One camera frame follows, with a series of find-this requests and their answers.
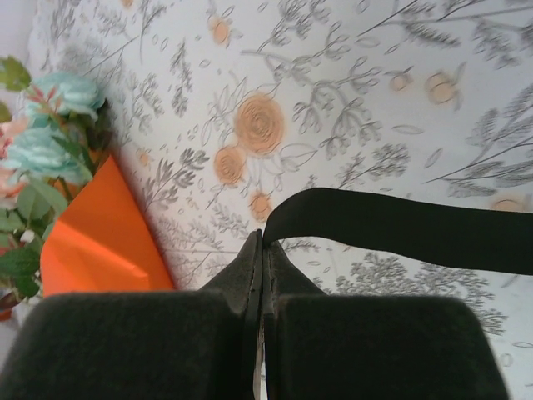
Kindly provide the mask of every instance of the flower bouquet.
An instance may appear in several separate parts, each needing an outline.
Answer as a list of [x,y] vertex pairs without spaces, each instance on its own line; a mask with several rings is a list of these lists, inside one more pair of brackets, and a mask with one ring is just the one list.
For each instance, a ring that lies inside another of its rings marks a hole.
[[[159,268],[162,261],[117,165],[107,159],[111,128],[97,84],[68,72],[31,79],[17,59],[8,57],[0,58],[1,86],[22,92],[26,102],[25,115],[14,120],[0,102],[0,289],[8,291],[0,299],[0,313],[42,289],[45,295],[149,289],[131,282],[124,287],[124,276],[113,270],[125,258],[118,270],[126,275],[135,263]],[[121,213],[122,221],[116,218]],[[106,237],[110,231],[113,237]],[[149,256],[132,257],[123,246],[127,238],[141,238]],[[122,247],[114,253],[118,243]],[[101,285],[100,277],[91,278],[94,262],[96,275],[114,279]],[[137,277],[152,277],[140,269]],[[172,288],[160,269],[150,282]]]

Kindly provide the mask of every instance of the mint green flower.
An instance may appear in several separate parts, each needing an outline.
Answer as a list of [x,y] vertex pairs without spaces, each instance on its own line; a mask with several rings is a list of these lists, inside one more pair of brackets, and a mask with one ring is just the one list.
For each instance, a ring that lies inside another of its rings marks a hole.
[[96,111],[105,101],[93,80],[70,72],[53,72],[33,79],[29,91],[35,92],[35,95],[27,96],[26,102],[26,116],[31,120],[42,118],[41,102],[45,101],[59,115],[74,111],[90,115],[96,121]]
[[16,136],[7,147],[7,157],[0,161],[0,167],[17,170],[12,175],[18,180],[23,173],[30,172],[36,178],[64,178],[67,182],[81,185],[87,182],[87,175],[74,159],[52,138],[64,136],[51,126],[31,127]]

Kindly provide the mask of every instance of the floral wallpaper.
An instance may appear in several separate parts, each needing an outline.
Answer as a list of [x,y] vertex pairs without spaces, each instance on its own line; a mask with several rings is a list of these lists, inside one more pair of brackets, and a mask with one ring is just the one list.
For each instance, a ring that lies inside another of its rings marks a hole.
[[[304,188],[532,211],[531,0],[39,0],[29,47],[35,75],[104,89],[117,157],[184,288]],[[329,293],[461,298],[513,398],[533,397],[533,278],[282,245]]]

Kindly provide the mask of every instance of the white wall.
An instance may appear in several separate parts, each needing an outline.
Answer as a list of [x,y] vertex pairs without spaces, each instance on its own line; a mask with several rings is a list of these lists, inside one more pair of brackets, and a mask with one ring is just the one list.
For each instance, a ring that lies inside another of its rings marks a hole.
[[[0,56],[27,60],[27,40],[36,4],[37,0],[0,0]],[[0,90],[0,99],[14,110],[17,94]],[[0,366],[17,336],[18,320],[26,313],[24,306],[18,306],[12,320],[0,322]]]

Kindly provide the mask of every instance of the orange paper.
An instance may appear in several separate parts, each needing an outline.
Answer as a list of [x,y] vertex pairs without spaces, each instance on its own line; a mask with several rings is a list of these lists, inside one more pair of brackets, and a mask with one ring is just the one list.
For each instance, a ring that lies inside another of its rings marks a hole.
[[174,288],[112,157],[56,221],[41,274],[44,296]]

